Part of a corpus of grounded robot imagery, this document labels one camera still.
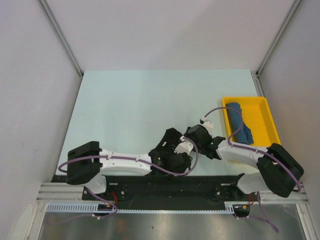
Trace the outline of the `black printed t-shirt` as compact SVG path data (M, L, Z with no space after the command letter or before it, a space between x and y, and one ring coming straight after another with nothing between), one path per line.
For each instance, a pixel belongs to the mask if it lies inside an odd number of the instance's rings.
M177 129L173 127L168 128L159 144L148 153L152 161L154 162L158 158L173 155L176 147L181 143L180 138L182 136L183 134Z

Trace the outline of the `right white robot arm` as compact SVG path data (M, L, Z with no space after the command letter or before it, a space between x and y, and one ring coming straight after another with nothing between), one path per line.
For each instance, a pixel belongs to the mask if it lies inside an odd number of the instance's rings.
M211 160L236 161L258 170L256 173L244 173L230 188L231 196L237 201L253 192L270 190L287 198L291 192L299 190L299 180L305 171L278 143L269 147L252 147L224 137L212 137L201 124L188 127L184 136L195 143L200 154Z

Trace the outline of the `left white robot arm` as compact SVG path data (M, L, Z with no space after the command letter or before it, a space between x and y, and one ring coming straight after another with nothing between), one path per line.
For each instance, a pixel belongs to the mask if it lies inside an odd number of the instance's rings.
M192 169L193 149L194 145L184 139L177 146L165 141L149 153L125 154L102 149L98 141L90 141L67 153L66 183L84 185L105 200L111 193L105 176L184 176Z

